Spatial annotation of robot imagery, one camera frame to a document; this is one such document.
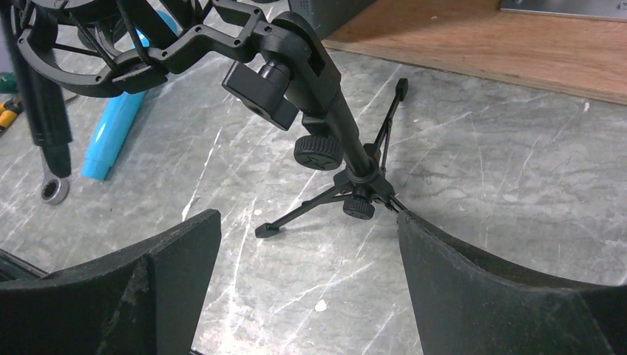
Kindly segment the blue microphone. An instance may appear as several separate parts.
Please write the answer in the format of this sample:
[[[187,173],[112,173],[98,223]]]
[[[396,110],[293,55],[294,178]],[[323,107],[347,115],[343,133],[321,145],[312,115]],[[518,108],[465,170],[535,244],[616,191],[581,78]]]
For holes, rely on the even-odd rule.
[[[124,92],[108,99],[87,147],[82,176],[95,180],[106,179],[145,96],[145,91],[132,94]]]

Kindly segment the black microphone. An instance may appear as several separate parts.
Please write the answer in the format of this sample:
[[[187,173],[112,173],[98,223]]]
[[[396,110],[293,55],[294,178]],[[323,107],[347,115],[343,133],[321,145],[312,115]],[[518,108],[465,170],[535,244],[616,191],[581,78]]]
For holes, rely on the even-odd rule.
[[[18,40],[11,28],[11,15],[11,2],[2,1],[1,28],[33,143],[44,153],[51,172],[60,178],[67,178],[72,173],[69,148],[72,133],[61,88],[27,63],[18,49]]]

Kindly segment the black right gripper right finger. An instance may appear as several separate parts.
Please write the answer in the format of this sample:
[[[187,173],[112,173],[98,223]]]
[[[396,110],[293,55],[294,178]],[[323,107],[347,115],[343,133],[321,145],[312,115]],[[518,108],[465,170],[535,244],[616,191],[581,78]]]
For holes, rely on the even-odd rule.
[[[413,212],[398,240],[425,354],[624,354],[626,287],[512,263]]]

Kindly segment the black tripod shock mount stand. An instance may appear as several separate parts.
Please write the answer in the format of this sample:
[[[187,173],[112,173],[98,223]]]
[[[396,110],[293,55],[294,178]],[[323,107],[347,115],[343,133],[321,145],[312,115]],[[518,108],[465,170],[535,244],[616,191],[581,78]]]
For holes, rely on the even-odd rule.
[[[206,54],[233,60],[223,87],[281,130],[302,116],[307,135],[294,159],[309,169],[335,171],[334,185],[271,223],[272,237],[287,223],[326,203],[370,219],[375,204],[404,211],[385,177],[396,108],[407,95],[402,78],[373,143],[363,144],[341,90],[341,75],[311,25],[287,11],[269,21],[238,1],[165,1],[173,30],[147,1],[10,1],[11,28],[27,63],[61,91],[112,98],[160,86]]]

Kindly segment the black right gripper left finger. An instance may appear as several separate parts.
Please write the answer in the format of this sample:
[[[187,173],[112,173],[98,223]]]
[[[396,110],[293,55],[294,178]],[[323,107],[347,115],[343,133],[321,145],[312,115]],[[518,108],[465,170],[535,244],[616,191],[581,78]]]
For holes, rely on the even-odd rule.
[[[1,253],[3,354],[192,354],[220,213],[48,273]]]

